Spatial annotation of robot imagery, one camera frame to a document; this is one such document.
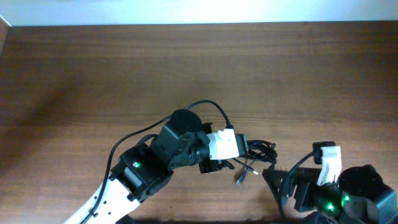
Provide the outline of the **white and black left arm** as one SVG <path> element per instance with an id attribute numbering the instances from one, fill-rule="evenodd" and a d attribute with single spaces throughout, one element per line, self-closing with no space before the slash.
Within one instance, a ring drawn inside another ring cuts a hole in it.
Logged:
<path id="1" fill-rule="evenodd" d="M 132 223 L 129 214 L 164 187 L 174 169 L 199 164 L 211 172 L 237 156 L 232 127 L 212 132 L 194 112 L 176 110 L 159 134 L 144 136 L 119 157 L 106 183 L 66 222 Z"/>

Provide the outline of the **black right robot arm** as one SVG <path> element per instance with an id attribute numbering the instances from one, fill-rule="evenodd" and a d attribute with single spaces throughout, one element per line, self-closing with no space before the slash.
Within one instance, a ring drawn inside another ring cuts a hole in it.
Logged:
<path id="1" fill-rule="evenodd" d="M 368 164 L 344 170 L 333 183 L 317 185 L 321 170 L 298 168 L 282 196 L 294 209 L 310 212 L 295 223 L 379 223 L 397 224 L 397 194 Z"/>

